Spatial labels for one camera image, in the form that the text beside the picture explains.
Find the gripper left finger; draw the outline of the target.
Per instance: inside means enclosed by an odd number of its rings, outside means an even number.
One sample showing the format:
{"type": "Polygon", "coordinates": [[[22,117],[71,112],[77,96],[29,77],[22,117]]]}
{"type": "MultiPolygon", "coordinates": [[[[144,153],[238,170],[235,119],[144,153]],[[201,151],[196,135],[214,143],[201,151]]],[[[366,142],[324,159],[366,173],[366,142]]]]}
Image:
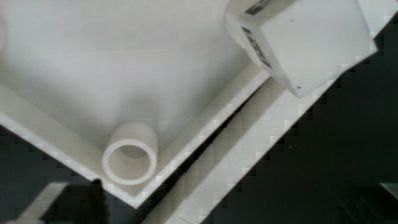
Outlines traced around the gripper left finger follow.
{"type": "Polygon", "coordinates": [[[66,185],[39,220],[45,224],[110,224],[100,179],[89,185],[66,185]]]}

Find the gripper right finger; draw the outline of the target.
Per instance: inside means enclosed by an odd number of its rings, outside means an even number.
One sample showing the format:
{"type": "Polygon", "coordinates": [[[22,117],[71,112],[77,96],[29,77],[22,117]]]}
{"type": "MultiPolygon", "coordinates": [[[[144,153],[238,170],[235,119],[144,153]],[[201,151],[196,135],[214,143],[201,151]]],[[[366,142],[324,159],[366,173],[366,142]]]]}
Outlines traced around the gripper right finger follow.
{"type": "Polygon", "coordinates": [[[398,195],[384,183],[341,186],[338,224],[398,224],[398,195]]]}

